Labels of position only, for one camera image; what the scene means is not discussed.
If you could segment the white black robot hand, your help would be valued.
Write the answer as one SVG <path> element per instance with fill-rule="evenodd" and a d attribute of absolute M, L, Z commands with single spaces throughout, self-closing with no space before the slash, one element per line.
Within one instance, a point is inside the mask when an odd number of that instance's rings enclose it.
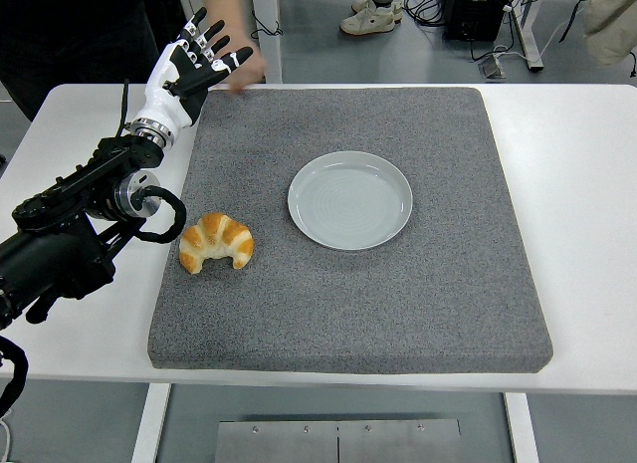
<path fill-rule="evenodd" d="M 221 56 L 220 50 L 230 43 L 228 36 L 218 36 L 225 22 L 220 20 L 201 33 L 198 25 L 206 13 L 200 8 L 164 48 L 146 84 L 145 104 L 130 123 L 130 133 L 175 139 L 181 129 L 197 121 L 208 90 L 253 55 L 252 48 L 243 47 Z"/>

